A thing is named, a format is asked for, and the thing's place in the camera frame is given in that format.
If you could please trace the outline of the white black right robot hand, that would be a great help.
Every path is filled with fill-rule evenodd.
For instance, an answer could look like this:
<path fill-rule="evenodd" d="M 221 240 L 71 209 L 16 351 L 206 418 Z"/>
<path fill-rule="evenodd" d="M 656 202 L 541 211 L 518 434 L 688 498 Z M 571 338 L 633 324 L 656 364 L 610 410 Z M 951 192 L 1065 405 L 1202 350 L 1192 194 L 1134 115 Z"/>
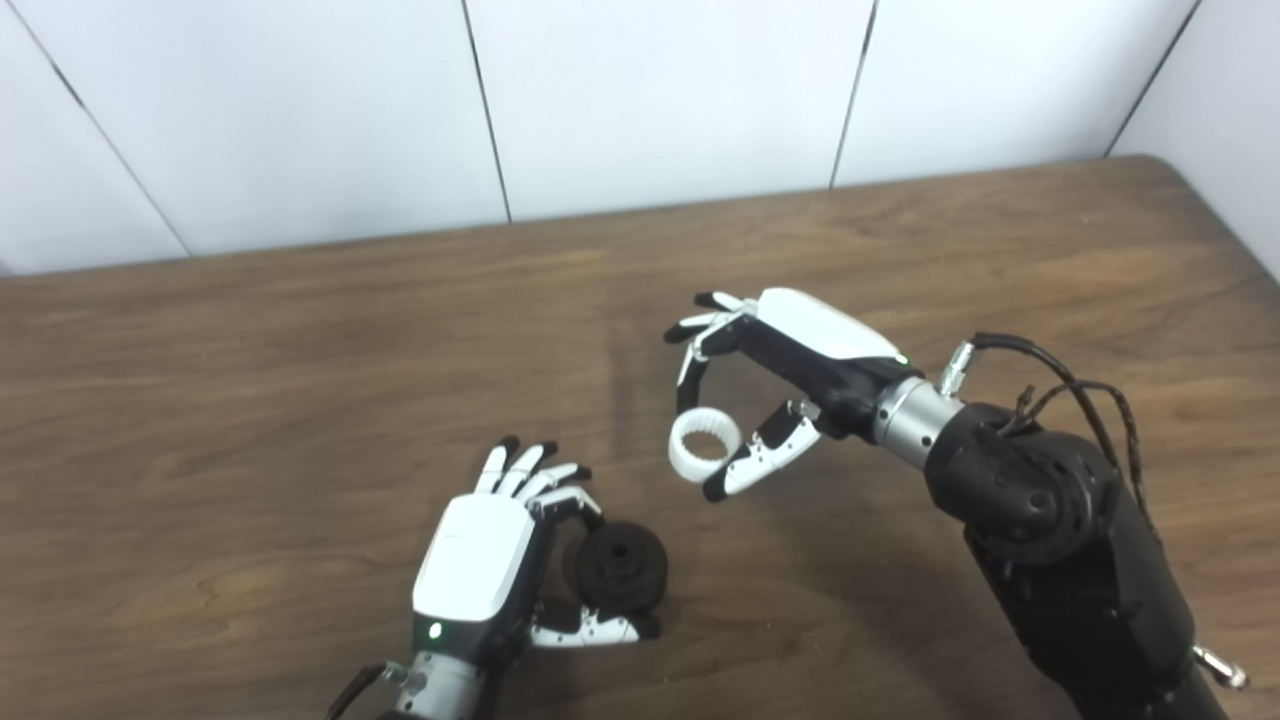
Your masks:
<path fill-rule="evenodd" d="M 701 480 L 713 503 L 794 462 L 823 437 L 881 445 L 890 414 L 884 404 L 922 375 L 879 332 L 799 290 L 773 287 L 755 299 L 704 292 L 695 304 L 701 314 L 663 334 L 666 343 L 685 347 L 676 380 L 678 413 L 699 407 L 710 360 L 730 354 L 749 357 L 801 395 L 783 401 Z"/>

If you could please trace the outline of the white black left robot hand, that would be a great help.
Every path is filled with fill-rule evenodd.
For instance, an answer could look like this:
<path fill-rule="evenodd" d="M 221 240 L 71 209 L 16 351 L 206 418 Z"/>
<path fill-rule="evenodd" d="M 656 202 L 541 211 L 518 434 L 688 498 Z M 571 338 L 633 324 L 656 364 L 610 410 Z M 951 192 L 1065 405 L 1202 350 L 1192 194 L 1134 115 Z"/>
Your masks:
<path fill-rule="evenodd" d="M 445 506 L 411 591 L 410 650 L 493 671 L 530 648 L 635 644 L 660 635 L 659 621 L 599 601 L 556 609 L 541 596 L 559 525 L 605 527 L 585 491 L 591 469 L 550 465 L 553 441 L 522 446 L 502 438 L 475 487 Z"/>

